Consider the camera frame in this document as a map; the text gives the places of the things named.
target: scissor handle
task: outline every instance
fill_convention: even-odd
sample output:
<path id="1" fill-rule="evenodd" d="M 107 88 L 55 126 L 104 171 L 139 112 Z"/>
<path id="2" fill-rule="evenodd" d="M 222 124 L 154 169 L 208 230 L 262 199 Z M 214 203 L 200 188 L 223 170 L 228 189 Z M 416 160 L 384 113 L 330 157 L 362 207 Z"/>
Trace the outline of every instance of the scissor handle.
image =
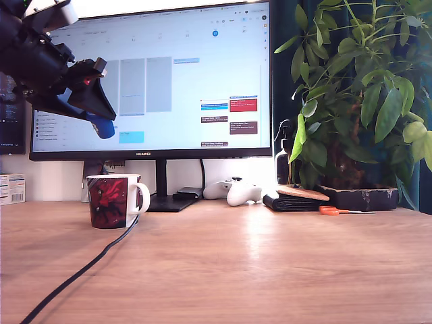
<path id="1" fill-rule="evenodd" d="M 336 207 L 333 206 L 320 206 L 319 212 L 323 215 L 336 216 L 339 214 L 349 213 L 350 211 L 346 209 L 337 209 Z"/>

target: monitor screen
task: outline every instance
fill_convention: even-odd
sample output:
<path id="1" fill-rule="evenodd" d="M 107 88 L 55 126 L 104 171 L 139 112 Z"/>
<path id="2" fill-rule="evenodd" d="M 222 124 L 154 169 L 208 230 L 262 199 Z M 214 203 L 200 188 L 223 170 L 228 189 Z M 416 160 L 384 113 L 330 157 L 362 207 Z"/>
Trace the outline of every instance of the monitor screen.
<path id="1" fill-rule="evenodd" d="M 51 36 L 76 60 L 107 61 L 115 135 L 35 111 L 33 157 L 271 155 L 268 1 L 89 18 Z"/>
<path id="2" fill-rule="evenodd" d="M 0 72 L 0 154 L 24 154 L 26 102 L 17 101 L 14 79 Z"/>

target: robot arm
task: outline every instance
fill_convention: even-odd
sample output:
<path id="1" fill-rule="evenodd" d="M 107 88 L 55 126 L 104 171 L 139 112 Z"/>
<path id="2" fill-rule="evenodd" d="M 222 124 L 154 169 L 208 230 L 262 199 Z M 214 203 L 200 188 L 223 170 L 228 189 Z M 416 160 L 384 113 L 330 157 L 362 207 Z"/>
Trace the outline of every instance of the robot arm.
<path id="1" fill-rule="evenodd" d="M 0 71 L 14 78 L 17 98 L 33 109 L 89 120 L 101 138 L 114 135 L 116 115 L 101 80 L 101 58 L 75 63 L 65 44 L 54 45 L 49 31 L 77 20 L 71 0 L 24 18 L 32 0 L 0 0 Z"/>

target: game controller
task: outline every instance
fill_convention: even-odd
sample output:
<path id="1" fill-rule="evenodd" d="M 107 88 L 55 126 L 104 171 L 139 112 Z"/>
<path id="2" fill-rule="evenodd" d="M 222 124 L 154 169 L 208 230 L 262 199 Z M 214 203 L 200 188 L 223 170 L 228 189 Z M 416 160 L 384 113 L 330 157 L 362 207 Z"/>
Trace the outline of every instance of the game controller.
<path id="1" fill-rule="evenodd" d="M 226 198 L 229 206 L 240 206 L 246 201 L 261 200 L 261 188 L 241 181 L 242 178 L 232 178 L 231 181 L 220 181 L 204 189 L 205 199 Z"/>

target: spray bottle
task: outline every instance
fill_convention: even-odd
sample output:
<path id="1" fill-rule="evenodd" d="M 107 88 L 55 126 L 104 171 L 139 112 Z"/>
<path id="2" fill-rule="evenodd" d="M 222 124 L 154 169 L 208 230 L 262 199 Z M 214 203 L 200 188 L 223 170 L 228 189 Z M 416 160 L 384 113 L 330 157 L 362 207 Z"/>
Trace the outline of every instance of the spray bottle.
<path id="1" fill-rule="evenodd" d="M 275 157 L 276 179 L 278 184 L 289 184 L 292 179 L 291 165 L 288 163 L 294 146 L 295 125 L 291 119 L 280 123 L 275 142 L 281 140 L 282 151 Z"/>

